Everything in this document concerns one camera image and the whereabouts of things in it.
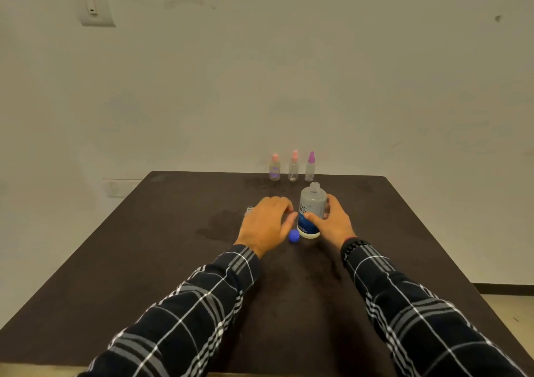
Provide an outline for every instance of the floor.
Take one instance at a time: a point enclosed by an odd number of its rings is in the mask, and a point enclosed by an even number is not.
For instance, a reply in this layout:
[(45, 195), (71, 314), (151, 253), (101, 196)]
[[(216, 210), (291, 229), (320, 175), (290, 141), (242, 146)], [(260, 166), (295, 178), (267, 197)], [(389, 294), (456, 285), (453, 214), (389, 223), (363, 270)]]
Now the floor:
[[(484, 295), (484, 299), (534, 358), (534, 297)], [(84, 367), (0, 364), (0, 377), (71, 377)]]

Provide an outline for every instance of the table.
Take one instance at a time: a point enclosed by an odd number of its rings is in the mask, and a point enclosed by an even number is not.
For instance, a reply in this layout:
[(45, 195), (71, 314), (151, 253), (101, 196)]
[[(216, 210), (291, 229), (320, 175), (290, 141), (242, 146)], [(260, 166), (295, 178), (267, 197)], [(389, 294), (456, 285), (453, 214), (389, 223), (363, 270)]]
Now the table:
[[(360, 237), (534, 374), (534, 361), (385, 177), (316, 180)], [(247, 206), (284, 195), (297, 207), (306, 185), (257, 173), (151, 172), (0, 331), (0, 361), (89, 364), (115, 333), (229, 248)], [(284, 242), (262, 269), (210, 370), (394, 374), (338, 252), (321, 237)]]

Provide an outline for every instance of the switch plate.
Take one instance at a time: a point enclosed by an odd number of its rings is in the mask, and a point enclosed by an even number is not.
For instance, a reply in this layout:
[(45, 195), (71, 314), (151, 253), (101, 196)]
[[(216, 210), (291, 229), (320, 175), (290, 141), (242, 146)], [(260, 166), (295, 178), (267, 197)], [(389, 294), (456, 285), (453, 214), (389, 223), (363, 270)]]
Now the switch plate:
[(102, 187), (106, 196), (123, 199), (141, 182), (138, 179), (102, 179)]
[(115, 27), (110, 0), (76, 0), (75, 10), (83, 26)]

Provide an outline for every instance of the baseboard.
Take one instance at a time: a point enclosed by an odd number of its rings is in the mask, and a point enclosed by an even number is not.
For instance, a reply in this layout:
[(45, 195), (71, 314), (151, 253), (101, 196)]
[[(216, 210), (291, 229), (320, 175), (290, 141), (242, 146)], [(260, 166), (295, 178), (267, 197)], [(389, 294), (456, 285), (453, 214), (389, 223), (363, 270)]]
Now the baseboard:
[(529, 284), (473, 283), (480, 294), (534, 295), (534, 286)]

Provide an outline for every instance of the blue bottle cap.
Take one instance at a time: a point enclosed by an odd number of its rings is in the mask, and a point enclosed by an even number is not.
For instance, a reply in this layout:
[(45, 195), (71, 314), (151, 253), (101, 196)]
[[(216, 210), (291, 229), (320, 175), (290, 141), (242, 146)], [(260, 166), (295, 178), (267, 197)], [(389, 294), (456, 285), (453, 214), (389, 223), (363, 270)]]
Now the blue bottle cap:
[(288, 238), (292, 243), (298, 242), (298, 239), (300, 239), (300, 234), (298, 233), (298, 230), (291, 230), (290, 234), (288, 235)]

